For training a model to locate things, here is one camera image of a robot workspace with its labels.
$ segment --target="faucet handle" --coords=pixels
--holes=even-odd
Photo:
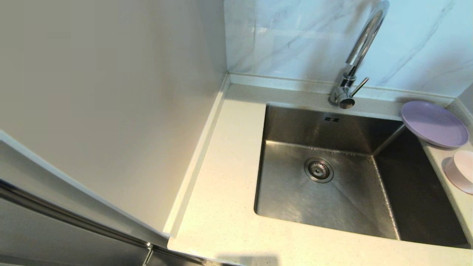
[[[353,98],[355,94],[361,89],[361,87],[368,81],[368,77],[366,77],[362,82],[358,84],[358,86],[355,88],[355,90],[350,94],[350,97]]]

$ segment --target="white countertop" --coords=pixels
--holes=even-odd
[[[400,120],[402,104],[358,98],[349,111],[326,94],[230,86],[179,232],[168,248],[242,265],[462,265],[473,250],[384,239],[288,222],[254,212],[266,103]],[[455,151],[424,144],[436,163]],[[470,144],[463,149],[473,150]],[[473,196],[445,180],[461,222],[473,231]]]

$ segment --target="chrome faucet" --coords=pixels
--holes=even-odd
[[[381,1],[373,12],[371,12],[371,15],[369,15],[369,19],[363,27],[363,31],[359,35],[355,46],[348,56],[346,61],[347,66],[341,77],[341,81],[337,83],[339,84],[337,87],[333,88],[330,97],[328,98],[328,101],[332,105],[339,106],[342,109],[348,109],[355,105],[353,96],[369,79],[366,77],[352,92],[350,92],[350,88],[356,80],[355,73],[371,46],[371,43],[375,39],[388,9],[389,2]]]

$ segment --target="sink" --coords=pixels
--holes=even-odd
[[[419,140],[400,121],[268,105],[258,215],[470,248]]]

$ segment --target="plate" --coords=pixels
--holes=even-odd
[[[406,127],[420,139],[443,148],[458,148],[468,142],[465,125],[445,108],[424,101],[405,103],[401,110]]]

